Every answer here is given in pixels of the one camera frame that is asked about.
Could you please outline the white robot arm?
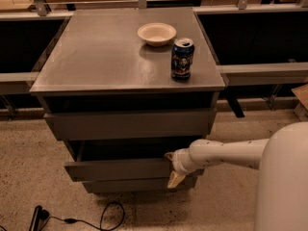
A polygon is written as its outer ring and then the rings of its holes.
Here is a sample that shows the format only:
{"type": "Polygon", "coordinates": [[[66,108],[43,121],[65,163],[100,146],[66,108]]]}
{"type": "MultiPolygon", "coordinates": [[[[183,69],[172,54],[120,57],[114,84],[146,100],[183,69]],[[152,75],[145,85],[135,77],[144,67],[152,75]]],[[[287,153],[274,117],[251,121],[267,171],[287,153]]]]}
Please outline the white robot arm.
{"type": "Polygon", "coordinates": [[[166,157],[173,165],[170,189],[219,163],[257,169],[254,231],[308,231],[308,122],[287,125],[262,140],[200,139],[166,157]]]}

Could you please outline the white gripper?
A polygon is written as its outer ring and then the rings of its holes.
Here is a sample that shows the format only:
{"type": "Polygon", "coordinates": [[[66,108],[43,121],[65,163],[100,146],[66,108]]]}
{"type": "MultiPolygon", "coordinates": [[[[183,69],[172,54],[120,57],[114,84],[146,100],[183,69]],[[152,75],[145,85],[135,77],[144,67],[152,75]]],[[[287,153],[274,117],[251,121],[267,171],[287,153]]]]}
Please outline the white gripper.
{"type": "Polygon", "coordinates": [[[164,157],[172,161],[173,170],[169,176],[167,187],[176,188],[188,175],[196,171],[195,163],[192,161],[188,149],[179,149],[175,152],[167,152],[164,157]]]}

